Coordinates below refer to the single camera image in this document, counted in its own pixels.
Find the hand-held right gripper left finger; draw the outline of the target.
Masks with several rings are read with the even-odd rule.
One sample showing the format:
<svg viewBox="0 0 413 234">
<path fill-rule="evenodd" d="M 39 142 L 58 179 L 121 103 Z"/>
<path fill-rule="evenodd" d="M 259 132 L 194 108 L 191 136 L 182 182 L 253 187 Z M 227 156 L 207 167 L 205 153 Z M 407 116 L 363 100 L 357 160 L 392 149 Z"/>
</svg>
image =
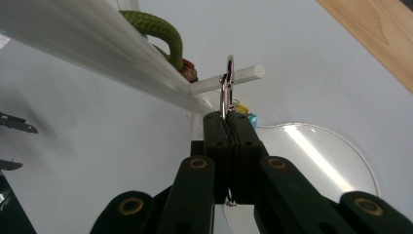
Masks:
<svg viewBox="0 0 413 234">
<path fill-rule="evenodd" d="M 224 204 L 228 193 L 228 140 L 223 119 L 218 111 L 207 114 L 204 119 L 205 155 L 215 165 L 215 202 Z"/>
</svg>

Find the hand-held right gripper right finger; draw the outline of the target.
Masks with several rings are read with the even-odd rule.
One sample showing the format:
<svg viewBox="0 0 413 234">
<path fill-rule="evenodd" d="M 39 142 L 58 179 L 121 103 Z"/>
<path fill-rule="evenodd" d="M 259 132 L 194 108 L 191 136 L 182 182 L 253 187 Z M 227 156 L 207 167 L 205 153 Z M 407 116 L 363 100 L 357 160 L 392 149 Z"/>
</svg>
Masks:
<svg viewBox="0 0 413 234">
<path fill-rule="evenodd" d="M 229 183 L 232 200 L 253 205 L 257 196 L 258 164 L 266 150 L 245 115 L 230 112 L 226 123 L 232 143 Z"/>
</svg>

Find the white peg stand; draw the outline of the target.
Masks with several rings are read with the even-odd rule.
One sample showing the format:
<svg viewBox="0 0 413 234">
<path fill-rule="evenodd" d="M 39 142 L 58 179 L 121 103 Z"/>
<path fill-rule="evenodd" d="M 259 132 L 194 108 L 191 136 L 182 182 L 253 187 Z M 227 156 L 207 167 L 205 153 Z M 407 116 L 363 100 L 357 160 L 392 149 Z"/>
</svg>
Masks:
<svg viewBox="0 0 413 234">
<path fill-rule="evenodd" d="M 0 0 L 0 33 L 184 114 L 195 103 L 182 80 L 126 25 L 110 0 Z M 259 124 L 258 132 L 271 151 L 289 145 L 288 134 L 271 137 L 267 128 Z"/>
</svg>

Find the green rope loop keychain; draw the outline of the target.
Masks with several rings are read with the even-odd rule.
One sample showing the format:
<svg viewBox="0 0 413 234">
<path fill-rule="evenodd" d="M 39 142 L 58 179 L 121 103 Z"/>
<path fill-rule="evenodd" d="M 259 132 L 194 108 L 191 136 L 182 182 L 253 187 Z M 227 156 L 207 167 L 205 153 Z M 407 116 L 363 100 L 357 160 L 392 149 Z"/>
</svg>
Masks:
<svg viewBox="0 0 413 234">
<path fill-rule="evenodd" d="M 156 47 L 158 52 L 189 82 L 198 81 L 195 65 L 183 57 L 183 43 L 178 31 L 164 19 L 131 10 L 121 10 L 120 14 L 143 36 L 161 39 L 169 46 L 169 53 Z"/>
</svg>

